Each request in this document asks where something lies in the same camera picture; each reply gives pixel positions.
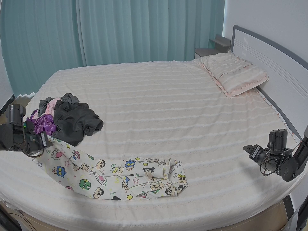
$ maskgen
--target yellow star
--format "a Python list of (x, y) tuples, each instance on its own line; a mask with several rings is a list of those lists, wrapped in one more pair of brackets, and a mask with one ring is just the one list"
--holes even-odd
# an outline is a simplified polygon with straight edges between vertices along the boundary
[(128, 200), (132, 200), (133, 196), (132, 195), (127, 195), (127, 198)]

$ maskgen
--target teal curtain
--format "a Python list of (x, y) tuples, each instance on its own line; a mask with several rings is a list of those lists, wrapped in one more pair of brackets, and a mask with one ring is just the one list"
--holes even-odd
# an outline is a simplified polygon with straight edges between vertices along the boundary
[(221, 35), (224, 0), (2, 0), (3, 58), (15, 94), (56, 71), (186, 61)]

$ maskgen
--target white wall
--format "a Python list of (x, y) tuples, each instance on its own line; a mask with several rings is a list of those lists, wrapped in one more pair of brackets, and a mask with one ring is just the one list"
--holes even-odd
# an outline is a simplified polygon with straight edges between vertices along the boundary
[(0, 44), (0, 109), (2, 109), (2, 107), (10, 99), (12, 95), (13, 91), (9, 78), (7, 77), (7, 72), (2, 57), (2, 48)]
[[(233, 25), (259, 33), (308, 62), (308, 0), (225, 0), (223, 36), (232, 39)], [(308, 177), (290, 195), (294, 207), (300, 206), (308, 195)]]

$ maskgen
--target pillowcase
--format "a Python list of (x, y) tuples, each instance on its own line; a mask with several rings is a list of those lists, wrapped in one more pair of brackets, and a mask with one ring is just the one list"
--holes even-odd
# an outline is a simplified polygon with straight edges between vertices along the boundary
[(200, 61), (227, 98), (240, 95), (269, 79), (265, 70), (235, 56), (230, 50), (204, 56)]

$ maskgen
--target striped bed sheet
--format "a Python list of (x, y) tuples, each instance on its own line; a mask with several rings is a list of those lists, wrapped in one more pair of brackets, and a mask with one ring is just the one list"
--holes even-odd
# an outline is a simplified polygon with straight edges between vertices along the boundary
[[(94, 156), (178, 158), (188, 187), (179, 196), (139, 201), (87, 198), (51, 179), (22, 153), (1, 151), (0, 197), (66, 230), (209, 230), (243, 221), (298, 185), (264, 177), (242, 150), (266, 146), (285, 128), (255, 90), (228, 99), (198, 59), (81, 67), (56, 72), (26, 107), (72, 93), (104, 121), (77, 146)], [(289, 134), (288, 147), (296, 145)]]

